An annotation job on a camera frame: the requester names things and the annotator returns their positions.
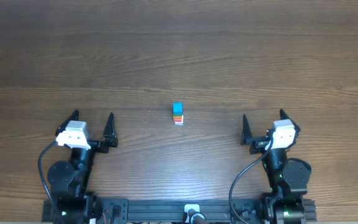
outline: black device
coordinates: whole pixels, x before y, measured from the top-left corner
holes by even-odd
[[[246,115],[243,116],[242,142],[250,145],[251,154],[261,153],[262,156],[237,176],[229,191],[229,201],[128,200],[99,198],[94,192],[87,192],[96,152],[108,153],[109,147],[117,147],[118,139],[112,113],[104,129],[105,141],[89,140],[86,123],[78,121],[78,115],[78,110],[75,110],[57,128],[57,140],[39,158],[40,169],[42,156],[56,143],[72,150],[68,161],[56,162],[49,169],[51,191],[40,169],[41,180],[49,197],[49,201],[44,203],[43,222],[305,224],[306,221],[316,221],[314,201],[303,200],[311,167],[300,159],[287,158],[287,152],[295,144],[300,128],[284,110],[280,110],[281,120],[275,121],[273,129],[267,130],[266,136],[256,138],[252,136]],[[271,192],[263,193],[259,199],[232,199],[237,180],[259,161],[262,161],[267,173]]]

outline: small colorful object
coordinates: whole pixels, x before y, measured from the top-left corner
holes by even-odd
[[[175,125],[183,125],[183,103],[173,103],[173,122]]]

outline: blue block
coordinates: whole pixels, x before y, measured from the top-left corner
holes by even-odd
[[[183,103],[173,103],[173,114],[183,114]]]

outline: black metal base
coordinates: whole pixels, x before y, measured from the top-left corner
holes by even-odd
[[[200,205],[200,210],[210,223],[239,223],[231,215],[230,205],[227,200],[131,200],[124,198],[102,198],[104,209],[111,215],[112,224],[125,224],[135,222],[172,222],[183,221],[184,207],[186,204]],[[234,199],[234,206],[242,217],[250,224],[263,224],[256,217],[256,199]],[[305,212],[307,222],[316,222],[316,206],[314,201],[305,200]],[[51,222],[51,206],[49,201],[44,202],[43,222]],[[98,224],[104,223],[100,218]]]

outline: wooden table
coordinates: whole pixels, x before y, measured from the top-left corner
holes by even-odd
[[[174,126],[172,103],[184,104]],[[227,199],[284,108],[289,153],[313,167],[321,221],[358,221],[358,1],[0,0],[0,221],[39,221],[37,158],[79,109],[102,139],[90,190],[129,199]],[[45,172],[70,150],[53,148]],[[235,197],[269,190],[261,165]]]

